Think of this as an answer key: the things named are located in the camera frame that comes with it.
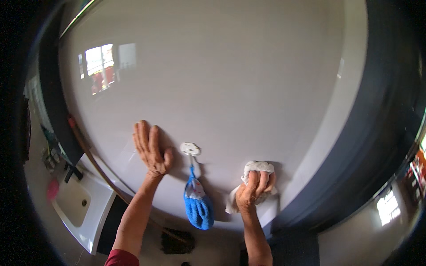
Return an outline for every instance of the finger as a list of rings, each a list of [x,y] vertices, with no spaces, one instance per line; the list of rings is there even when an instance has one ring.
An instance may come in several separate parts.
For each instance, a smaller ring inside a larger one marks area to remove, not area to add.
[[[139,121],[138,124],[138,137],[139,143],[144,151],[149,152],[148,149],[148,123],[145,120]]]
[[[142,149],[141,149],[141,144],[139,143],[139,138],[138,138],[138,136],[137,136],[135,133],[133,133],[133,134],[132,134],[132,136],[133,136],[133,142],[135,143],[136,151],[137,151],[138,153],[141,153],[141,152],[142,152]]]
[[[153,126],[150,130],[150,139],[148,140],[150,153],[153,153],[157,160],[161,161],[161,154],[158,148],[158,126]]]
[[[266,188],[263,190],[263,192],[269,192],[272,190],[273,186],[275,185],[276,181],[276,175],[275,172],[269,175],[269,181],[266,185]]]
[[[256,188],[256,194],[259,195],[266,188],[266,183],[268,182],[268,172],[260,171],[260,180],[259,185]]]
[[[172,167],[173,163],[173,149],[167,148],[164,152],[164,166],[167,170],[169,170]]]
[[[259,174],[257,171],[250,171],[248,173],[248,184],[247,189],[250,193],[254,192],[259,182]]]
[[[237,191],[236,191],[236,193],[235,193],[235,195],[237,196],[237,197],[239,197],[243,192],[244,192],[244,190],[245,190],[245,188],[246,188],[247,186],[243,183],[243,184],[241,184],[240,186],[239,186],[239,188],[237,189]]]

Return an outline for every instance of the hand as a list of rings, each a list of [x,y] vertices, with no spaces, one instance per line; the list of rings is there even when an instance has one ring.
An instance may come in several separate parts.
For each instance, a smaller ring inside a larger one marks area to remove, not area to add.
[[[172,149],[167,148],[163,156],[160,154],[158,148],[158,126],[153,126],[149,130],[148,123],[145,120],[141,120],[135,124],[134,130],[133,141],[139,156],[148,167],[147,177],[161,180],[172,167]]]
[[[243,183],[236,192],[236,203],[240,212],[255,210],[255,201],[263,192],[269,192],[275,185],[275,173],[269,175],[265,171],[250,171],[247,186]]]

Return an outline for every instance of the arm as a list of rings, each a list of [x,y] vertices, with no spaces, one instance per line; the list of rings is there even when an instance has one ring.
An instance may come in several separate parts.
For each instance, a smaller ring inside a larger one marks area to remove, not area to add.
[[[254,202],[262,192],[270,191],[275,183],[275,173],[267,183],[267,172],[251,171],[248,185],[242,184],[236,193],[236,201],[244,223],[244,240],[249,266],[271,266],[272,253],[263,234]]]
[[[161,156],[158,149],[157,126],[151,128],[148,136],[148,123],[141,120],[135,124],[134,130],[133,141],[142,161],[148,167],[148,173],[121,218],[112,249],[122,249],[138,257],[154,193],[163,176],[171,168],[173,156],[170,148],[165,151],[164,159]]]

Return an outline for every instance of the sink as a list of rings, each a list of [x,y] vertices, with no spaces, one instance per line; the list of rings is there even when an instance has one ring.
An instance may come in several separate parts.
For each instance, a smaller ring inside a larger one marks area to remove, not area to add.
[[[62,183],[56,195],[56,203],[69,221],[75,227],[80,227],[90,206],[90,194],[77,178],[70,178],[68,183]]]
[[[65,183],[67,171],[61,173],[58,176],[59,190],[52,205],[68,231],[90,254],[95,255],[102,228],[117,194],[96,170],[92,171],[93,165],[85,154],[79,164],[83,168],[83,179],[78,180],[73,174]]]

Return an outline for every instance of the faucet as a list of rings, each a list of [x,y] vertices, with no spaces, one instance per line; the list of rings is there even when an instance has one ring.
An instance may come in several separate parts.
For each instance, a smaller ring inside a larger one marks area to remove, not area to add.
[[[69,170],[68,170],[68,173],[65,176],[65,183],[68,183],[68,181],[71,178],[71,176],[72,176],[73,173],[78,178],[78,180],[82,180],[83,179],[83,173],[80,172],[75,166],[72,166],[69,163],[65,163],[65,167],[63,169],[67,170],[68,167],[69,167]]]

